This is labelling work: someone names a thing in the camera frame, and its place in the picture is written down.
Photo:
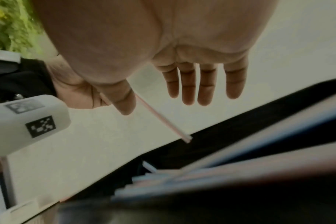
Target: black sleeve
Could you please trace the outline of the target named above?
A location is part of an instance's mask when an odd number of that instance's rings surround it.
[[[20,64],[0,61],[0,103],[13,100],[15,94],[25,98],[57,96],[43,61],[23,58]]]

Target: pink straw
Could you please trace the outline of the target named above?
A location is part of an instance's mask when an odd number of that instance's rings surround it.
[[[167,127],[172,129],[176,134],[178,134],[183,141],[189,143],[193,137],[184,133],[177,126],[175,126],[172,122],[170,122],[163,114],[156,111],[153,107],[151,107],[141,96],[136,93],[137,99],[145,106],[152,114],[154,114],[161,122],[163,122]]]

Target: human palm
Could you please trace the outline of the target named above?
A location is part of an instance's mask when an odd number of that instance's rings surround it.
[[[62,56],[45,61],[57,97],[70,108],[93,109],[110,105],[110,101],[95,87],[81,78]]]

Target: qr code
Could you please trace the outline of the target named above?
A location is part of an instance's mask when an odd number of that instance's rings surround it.
[[[16,114],[21,114],[44,107],[44,105],[34,99],[10,103],[6,104],[5,106]]]
[[[56,129],[52,116],[44,117],[36,121],[29,122],[25,125],[27,126],[27,129],[33,138]]]

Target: white device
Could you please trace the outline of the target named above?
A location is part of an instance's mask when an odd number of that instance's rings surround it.
[[[54,96],[0,103],[0,157],[55,134],[70,123],[68,107]]]

